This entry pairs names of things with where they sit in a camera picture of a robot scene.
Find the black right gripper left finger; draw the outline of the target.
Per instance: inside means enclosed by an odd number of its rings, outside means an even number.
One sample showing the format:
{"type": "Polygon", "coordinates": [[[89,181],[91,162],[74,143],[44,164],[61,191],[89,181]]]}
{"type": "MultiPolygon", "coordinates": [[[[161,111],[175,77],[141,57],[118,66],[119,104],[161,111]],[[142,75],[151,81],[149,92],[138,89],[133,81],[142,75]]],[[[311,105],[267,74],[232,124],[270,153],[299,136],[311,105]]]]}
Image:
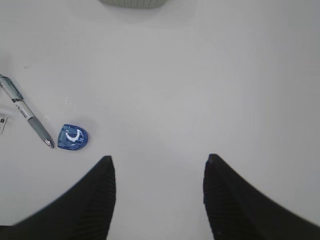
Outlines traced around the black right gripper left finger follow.
{"type": "Polygon", "coordinates": [[[105,240],[116,204],[111,156],[42,210],[1,230],[2,240],[105,240]]]}

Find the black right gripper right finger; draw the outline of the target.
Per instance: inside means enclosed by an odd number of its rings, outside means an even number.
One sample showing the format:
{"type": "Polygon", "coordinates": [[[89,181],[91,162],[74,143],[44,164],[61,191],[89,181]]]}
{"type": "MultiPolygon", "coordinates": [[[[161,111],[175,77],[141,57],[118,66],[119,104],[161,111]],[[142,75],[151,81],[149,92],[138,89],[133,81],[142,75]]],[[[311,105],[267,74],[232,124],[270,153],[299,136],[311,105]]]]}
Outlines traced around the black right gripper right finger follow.
{"type": "Polygon", "coordinates": [[[318,240],[319,226],[254,188],[219,155],[210,154],[203,203],[215,240],[318,240]]]}

